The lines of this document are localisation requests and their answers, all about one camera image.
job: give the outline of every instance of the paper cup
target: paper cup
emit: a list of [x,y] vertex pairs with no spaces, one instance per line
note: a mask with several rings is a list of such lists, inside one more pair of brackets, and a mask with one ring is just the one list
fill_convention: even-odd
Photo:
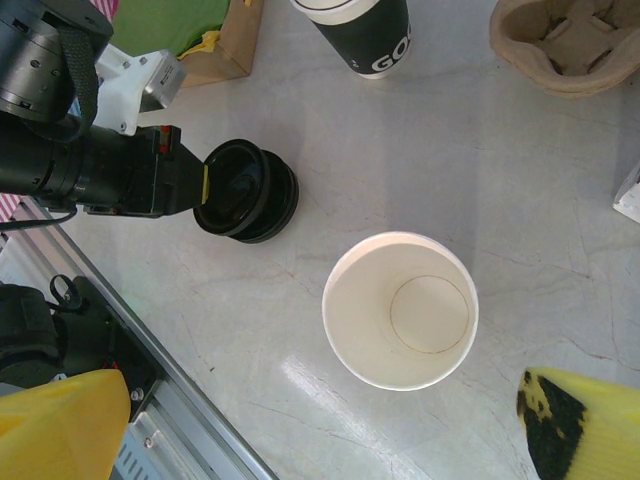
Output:
[[322,315],[333,350],[355,376],[387,390],[418,390],[451,374],[469,353],[478,294],[447,248],[390,232],[340,259]]
[[359,75],[387,76],[411,44],[406,0],[291,0]]

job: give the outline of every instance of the white object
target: white object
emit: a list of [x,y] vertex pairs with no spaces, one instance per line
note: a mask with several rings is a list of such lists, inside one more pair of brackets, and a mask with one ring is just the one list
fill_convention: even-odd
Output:
[[358,378],[417,390],[451,374],[478,327],[478,295],[462,262],[421,235],[383,233],[337,263],[322,299],[329,342]]
[[134,135],[140,112],[166,108],[187,74],[168,50],[130,57],[108,45],[96,70],[101,85],[95,125]]
[[640,223],[640,164],[624,181],[613,202],[613,208]]

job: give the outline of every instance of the black lid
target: black lid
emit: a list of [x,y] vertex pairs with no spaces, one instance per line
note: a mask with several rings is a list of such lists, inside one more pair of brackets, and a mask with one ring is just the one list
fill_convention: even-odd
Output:
[[207,232],[231,236],[242,232],[264,210],[271,186],[266,155],[251,142],[231,140],[205,161],[209,166],[207,202],[194,210]]
[[264,211],[255,222],[231,238],[242,243],[262,243],[280,233],[298,206],[298,180],[280,157],[264,151],[271,167],[271,192]]

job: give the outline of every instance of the black strap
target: black strap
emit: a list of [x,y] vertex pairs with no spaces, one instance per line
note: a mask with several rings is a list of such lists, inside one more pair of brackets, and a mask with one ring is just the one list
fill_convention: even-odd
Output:
[[[58,291],[58,288],[56,287],[56,280],[58,279],[62,280],[67,287],[66,293],[60,293]],[[56,299],[56,302],[58,302],[57,305],[55,303],[47,302],[47,305],[49,305],[51,310],[55,310],[59,313],[77,313],[82,310],[82,307],[84,306],[84,299],[82,298],[82,295],[80,295],[78,287],[66,275],[56,275],[53,277],[51,282],[49,282],[49,291],[51,292],[51,295],[53,295],[53,298]]]
[[62,51],[80,104],[81,118],[73,118],[71,128],[33,121],[25,124],[47,140],[69,143],[87,133],[98,114],[98,76],[89,35],[65,24],[57,26]]

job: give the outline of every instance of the yellow cloth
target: yellow cloth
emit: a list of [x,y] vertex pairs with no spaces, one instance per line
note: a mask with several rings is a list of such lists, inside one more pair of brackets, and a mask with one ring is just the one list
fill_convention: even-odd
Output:
[[108,479],[130,409],[118,370],[0,397],[0,479]]
[[220,32],[218,30],[207,32],[202,36],[202,41],[195,47],[191,47],[189,50],[178,56],[178,60],[182,60],[187,55],[191,55],[196,52],[211,53],[216,48],[216,43],[220,38]]

